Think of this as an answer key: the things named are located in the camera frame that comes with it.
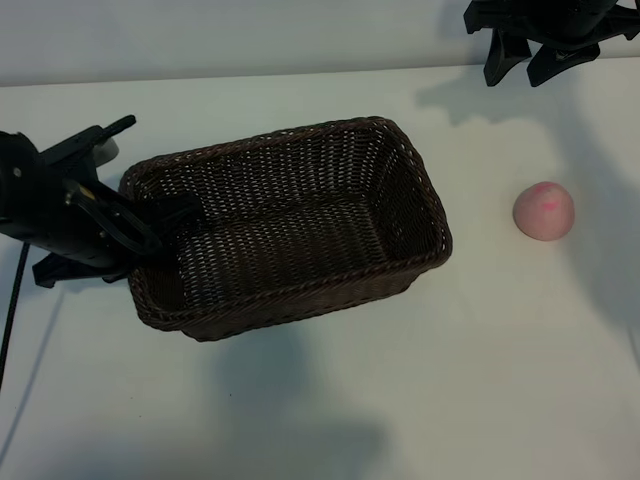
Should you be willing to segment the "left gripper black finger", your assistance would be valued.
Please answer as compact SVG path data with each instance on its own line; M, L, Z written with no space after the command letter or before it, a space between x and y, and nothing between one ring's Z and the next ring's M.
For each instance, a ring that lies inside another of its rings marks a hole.
M105 283L112 284L127 278L134 269L135 265L131 263L116 265L113 268L105 269L101 273L101 278Z
M168 245L180 232L206 220L202 202L194 193L143 200L142 214L163 245Z

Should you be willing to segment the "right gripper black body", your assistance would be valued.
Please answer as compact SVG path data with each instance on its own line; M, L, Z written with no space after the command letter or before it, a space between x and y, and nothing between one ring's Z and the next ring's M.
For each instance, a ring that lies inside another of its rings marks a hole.
M472 1L463 18L469 34L494 29L561 50L632 39L632 10L616 1Z

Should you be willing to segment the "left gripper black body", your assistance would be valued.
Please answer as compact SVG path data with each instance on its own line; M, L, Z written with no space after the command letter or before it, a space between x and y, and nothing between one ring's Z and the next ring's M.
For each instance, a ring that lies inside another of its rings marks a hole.
M94 125L44 151L22 133L2 133L1 232L48 251L33 268L37 285L101 277L162 252L142 210L97 174L119 153L114 136L135 122Z

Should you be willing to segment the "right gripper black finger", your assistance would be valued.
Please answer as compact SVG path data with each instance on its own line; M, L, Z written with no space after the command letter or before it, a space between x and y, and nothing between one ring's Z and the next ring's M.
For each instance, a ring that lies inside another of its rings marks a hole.
M594 61L600 53L598 44L573 51L556 50L544 45L527 67L529 83L532 87L538 87L573 67Z
M494 29L483 69L486 85L498 85L513 67L530 57L531 50L525 38Z

